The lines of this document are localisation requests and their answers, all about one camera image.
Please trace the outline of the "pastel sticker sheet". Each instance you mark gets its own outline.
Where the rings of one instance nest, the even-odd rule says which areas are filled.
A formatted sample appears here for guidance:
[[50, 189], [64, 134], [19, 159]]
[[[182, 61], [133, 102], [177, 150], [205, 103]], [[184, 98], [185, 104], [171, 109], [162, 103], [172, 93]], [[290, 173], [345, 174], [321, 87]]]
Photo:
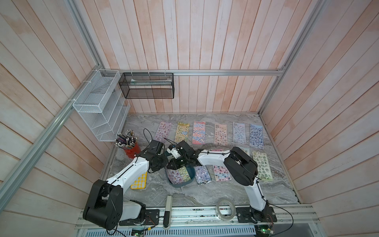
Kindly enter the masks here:
[[214, 143], [216, 145], [227, 146], [227, 125], [226, 124], [215, 124], [215, 133], [214, 133]]

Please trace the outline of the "teal storage box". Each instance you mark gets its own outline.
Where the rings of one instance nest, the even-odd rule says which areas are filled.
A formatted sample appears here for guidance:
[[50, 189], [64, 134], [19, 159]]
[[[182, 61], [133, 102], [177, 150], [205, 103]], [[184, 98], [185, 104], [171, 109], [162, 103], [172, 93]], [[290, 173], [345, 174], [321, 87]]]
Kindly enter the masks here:
[[177, 170], [165, 169], [169, 184], [174, 188], [180, 188], [190, 184], [195, 178], [194, 167], [181, 167]]

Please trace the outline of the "black mesh wall basket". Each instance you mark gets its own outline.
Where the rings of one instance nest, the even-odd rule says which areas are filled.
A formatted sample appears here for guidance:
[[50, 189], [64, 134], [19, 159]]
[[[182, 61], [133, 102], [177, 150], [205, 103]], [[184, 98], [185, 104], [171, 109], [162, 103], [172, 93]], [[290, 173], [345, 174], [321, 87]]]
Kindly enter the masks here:
[[126, 99], [173, 99], [172, 73], [123, 73], [118, 82]]

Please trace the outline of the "pink yellow cat sticker sheet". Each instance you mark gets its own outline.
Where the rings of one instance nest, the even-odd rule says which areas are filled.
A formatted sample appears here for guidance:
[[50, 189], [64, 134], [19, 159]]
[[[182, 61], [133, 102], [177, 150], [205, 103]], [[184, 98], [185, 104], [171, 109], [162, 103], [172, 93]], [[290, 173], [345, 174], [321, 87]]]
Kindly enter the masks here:
[[232, 179], [228, 169], [224, 166], [213, 166], [213, 170], [217, 182], [230, 181]]

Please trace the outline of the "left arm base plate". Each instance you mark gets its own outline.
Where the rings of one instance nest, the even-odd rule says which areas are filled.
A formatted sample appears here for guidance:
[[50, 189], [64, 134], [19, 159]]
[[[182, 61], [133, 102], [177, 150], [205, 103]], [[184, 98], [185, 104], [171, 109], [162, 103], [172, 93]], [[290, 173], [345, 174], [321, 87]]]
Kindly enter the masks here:
[[159, 209], [143, 209], [136, 219], [127, 219], [119, 222], [120, 226], [142, 226], [159, 224]]

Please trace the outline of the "light blue sticker sheet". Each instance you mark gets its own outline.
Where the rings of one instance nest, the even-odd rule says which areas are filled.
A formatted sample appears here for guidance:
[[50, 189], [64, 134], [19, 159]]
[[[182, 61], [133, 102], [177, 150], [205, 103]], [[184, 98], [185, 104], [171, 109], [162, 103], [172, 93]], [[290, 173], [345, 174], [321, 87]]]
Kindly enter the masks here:
[[246, 143], [246, 131], [244, 123], [233, 122], [233, 141], [237, 144]]

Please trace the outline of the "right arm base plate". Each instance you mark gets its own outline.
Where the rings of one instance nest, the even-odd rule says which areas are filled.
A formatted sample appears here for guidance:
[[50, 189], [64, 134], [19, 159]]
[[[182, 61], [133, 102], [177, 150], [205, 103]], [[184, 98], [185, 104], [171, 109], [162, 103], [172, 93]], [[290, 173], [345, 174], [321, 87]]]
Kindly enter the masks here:
[[276, 214], [271, 206], [266, 206], [262, 211], [257, 211], [251, 207], [237, 207], [236, 216], [239, 223], [277, 222]]

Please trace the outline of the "red blue cat sticker sheet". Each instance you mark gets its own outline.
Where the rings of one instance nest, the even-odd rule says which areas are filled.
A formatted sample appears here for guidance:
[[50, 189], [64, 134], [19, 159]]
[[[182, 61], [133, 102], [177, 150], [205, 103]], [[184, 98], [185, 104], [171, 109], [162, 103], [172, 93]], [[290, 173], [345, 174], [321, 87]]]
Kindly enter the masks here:
[[195, 121], [193, 123], [192, 143], [195, 145], [203, 145], [206, 142], [206, 122]]

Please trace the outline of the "pink round sticker sheet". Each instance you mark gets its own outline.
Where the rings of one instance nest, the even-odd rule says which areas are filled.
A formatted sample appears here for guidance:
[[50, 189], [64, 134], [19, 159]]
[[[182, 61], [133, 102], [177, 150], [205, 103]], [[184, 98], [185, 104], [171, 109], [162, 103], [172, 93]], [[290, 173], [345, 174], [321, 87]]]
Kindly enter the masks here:
[[171, 184], [177, 185], [183, 182], [183, 179], [178, 170], [167, 169], [166, 172]]

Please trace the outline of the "white mesh wall shelf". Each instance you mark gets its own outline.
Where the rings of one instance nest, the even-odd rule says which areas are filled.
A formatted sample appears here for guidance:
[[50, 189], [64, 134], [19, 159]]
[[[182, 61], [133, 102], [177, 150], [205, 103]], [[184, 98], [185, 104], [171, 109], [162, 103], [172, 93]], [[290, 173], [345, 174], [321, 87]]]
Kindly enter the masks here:
[[118, 70], [96, 70], [73, 107], [100, 142], [115, 142], [130, 110], [118, 85]]

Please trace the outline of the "purple sticker sheet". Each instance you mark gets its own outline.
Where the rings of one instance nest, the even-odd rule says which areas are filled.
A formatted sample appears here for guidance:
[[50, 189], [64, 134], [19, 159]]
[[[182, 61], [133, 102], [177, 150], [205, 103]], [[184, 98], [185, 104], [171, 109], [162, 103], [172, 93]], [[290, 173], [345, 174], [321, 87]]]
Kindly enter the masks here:
[[211, 176], [206, 166], [196, 166], [195, 168], [195, 178], [199, 185], [210, 183]]

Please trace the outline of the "red pencil cup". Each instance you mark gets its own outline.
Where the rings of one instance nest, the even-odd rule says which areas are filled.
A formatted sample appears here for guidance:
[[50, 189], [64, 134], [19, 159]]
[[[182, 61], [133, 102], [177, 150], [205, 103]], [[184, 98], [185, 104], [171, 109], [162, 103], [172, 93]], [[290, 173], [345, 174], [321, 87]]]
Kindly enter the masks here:
[[127, 130], [125, 133], [119, 132], [117, 134], [115, 145], [124, 150], [130, 159], [133, 159], [141, 152], [137, 141], [138, 138], [136, 137], [134, 131]]

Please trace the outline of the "dark blue sticker sheet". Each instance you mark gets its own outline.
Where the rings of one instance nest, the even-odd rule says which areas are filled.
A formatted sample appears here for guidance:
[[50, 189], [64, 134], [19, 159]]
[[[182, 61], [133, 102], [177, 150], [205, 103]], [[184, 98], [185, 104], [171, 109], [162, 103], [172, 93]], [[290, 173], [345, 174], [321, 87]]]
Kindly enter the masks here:
[[261, 125], [250, 124], [249, 145], [257, 149], [263, 149], [263, 127]]

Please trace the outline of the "colourful small sticker sheet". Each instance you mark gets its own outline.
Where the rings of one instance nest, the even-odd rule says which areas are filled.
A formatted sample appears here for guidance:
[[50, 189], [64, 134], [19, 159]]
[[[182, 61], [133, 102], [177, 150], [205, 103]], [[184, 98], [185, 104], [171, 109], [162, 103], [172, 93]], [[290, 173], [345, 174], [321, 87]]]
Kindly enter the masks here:
[[175, 143], [179, 143], [181, 141], [187, 141], [189, 135], [189, 127], [190, 124], [178, 122], [177, 130], [175, 134]]

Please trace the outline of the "green yellow sticker sheet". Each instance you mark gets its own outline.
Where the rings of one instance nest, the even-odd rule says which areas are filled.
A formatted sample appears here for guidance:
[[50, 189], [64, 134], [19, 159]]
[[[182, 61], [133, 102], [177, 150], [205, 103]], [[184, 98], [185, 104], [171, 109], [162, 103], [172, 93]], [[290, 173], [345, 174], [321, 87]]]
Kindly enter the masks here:
[[180, 177], [181, 177], [181, 182], [184, 183], [184, 182], [188, 182], [191, 180], [191, 177], [187, 171], [187, 168], [184, 166], [184, 167], [181, 167], [180, 169], [178, 169], [178, 172], [180, 174]]

